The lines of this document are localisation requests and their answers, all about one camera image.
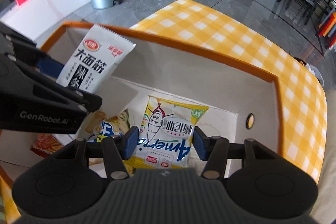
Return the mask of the clear bin with items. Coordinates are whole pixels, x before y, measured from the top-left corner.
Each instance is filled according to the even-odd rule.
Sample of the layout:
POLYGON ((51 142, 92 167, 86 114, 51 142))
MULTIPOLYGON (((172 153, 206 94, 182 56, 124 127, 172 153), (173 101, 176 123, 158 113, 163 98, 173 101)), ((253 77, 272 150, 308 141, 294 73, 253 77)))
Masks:
POLYGON ((302 59, 300 59, 298 57, 294 57, 294 59, 297 60, 301 65, 303 65, 308 71, 310 71, 310 73, 317 78, 317 80, 319 81, 321 86, 324 87, 325 81, 324 81, 324 79, 321 75, 321 72, 318 70, 317 67, 315 67, 315 66, 313 66, 309 63, 306 63, 305 61, 303 61, 302 59))

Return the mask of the yellow checkered tablecloth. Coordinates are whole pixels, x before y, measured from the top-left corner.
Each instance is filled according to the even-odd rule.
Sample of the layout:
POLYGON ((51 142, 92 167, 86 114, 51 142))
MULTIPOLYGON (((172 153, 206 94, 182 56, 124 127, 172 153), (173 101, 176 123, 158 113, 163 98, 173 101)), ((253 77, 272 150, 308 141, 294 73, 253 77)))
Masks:
POLYGON ((133 28, 224 53, 277 76, 284 157, 319 180, 326 146, 326 96, 317 78, 290 54, 237 20, 192 0, 177 0, 133 28))

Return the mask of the orange cardboard storage box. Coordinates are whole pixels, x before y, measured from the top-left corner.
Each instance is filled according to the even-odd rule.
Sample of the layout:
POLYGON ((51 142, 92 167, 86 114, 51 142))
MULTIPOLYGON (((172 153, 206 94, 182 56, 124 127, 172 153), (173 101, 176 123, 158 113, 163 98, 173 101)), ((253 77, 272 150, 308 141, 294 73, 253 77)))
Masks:
MULTIPOLYGON (((64 23, 41 46, 65 64, 92 27, 64 23)), ((279 154, 283 142, 279 80, 253 65, 190 43, 125 28, 109 27, 136 44, 99 90, 108 117, 132 111, 141 126, 149 96, 209 109, 199 126, 207 136, 233 143, 255 139, 279 154), (255 121, 251 129, 249 114, 255 121)), ((1 130, 1 166, 12 180, 42 160, 30 150, 38 134, 1 130)))

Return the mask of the orange red snack packet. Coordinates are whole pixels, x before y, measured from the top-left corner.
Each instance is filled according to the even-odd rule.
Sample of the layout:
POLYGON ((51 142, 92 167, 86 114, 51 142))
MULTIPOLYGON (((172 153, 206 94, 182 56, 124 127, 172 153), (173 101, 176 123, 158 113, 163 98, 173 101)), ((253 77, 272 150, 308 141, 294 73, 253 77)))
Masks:
POLYGON ((30 150, 42 158, 47 158, 62 148, 63 145, 53 135, 38 134, 30 150))

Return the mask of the orange stacked stools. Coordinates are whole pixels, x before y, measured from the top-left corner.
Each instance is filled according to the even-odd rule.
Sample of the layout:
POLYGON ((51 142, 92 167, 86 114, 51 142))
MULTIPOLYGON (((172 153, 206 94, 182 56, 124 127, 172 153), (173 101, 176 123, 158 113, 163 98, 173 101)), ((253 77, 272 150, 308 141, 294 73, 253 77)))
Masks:
POLYGON ((318 25, 317 37, 324 39, 328 50, 335 47, 335 9, 332 9, 318 25))

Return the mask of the white latiao snack packet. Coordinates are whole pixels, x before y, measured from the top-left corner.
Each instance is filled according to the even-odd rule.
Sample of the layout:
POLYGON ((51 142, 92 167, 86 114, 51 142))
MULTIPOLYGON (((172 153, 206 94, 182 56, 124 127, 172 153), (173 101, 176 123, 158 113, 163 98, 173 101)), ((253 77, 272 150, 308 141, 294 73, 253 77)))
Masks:
POLYGON ((95 24, 64 65, 56 82, 96 94, 135 43, 95 24))

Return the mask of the yellow blue snack packet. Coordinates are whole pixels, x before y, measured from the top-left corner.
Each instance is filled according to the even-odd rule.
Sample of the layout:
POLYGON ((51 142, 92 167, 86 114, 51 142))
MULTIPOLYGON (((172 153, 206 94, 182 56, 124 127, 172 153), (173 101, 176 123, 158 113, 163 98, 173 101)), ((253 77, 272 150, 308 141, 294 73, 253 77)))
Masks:
POLYGON ((103 111, 97 111, 89 120, 84 131, 89 134, 87 141, 100 143, 107 137, 125 135, 135 124, 133 111, 125 109, 120 114, 108 117, 103 111))

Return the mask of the yellow chips bag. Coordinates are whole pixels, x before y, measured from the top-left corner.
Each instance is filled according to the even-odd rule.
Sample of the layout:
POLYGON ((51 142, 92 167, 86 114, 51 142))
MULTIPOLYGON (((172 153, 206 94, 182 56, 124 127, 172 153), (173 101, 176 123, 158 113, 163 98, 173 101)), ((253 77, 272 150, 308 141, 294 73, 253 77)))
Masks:
POLYGON ((140 168, 187 168, 195 126, 207 106, 149 96, 137 146, 123 163, 134 175, 140 168))

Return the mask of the beige sofa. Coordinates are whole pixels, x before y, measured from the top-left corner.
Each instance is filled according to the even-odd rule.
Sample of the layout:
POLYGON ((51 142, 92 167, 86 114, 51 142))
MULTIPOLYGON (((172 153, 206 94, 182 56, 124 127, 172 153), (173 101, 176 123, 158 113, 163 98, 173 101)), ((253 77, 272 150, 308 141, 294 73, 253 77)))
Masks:
POLYGON ((328 134, 318 198, 310 214, 318 223, 335 222, 335 135, 328 134))

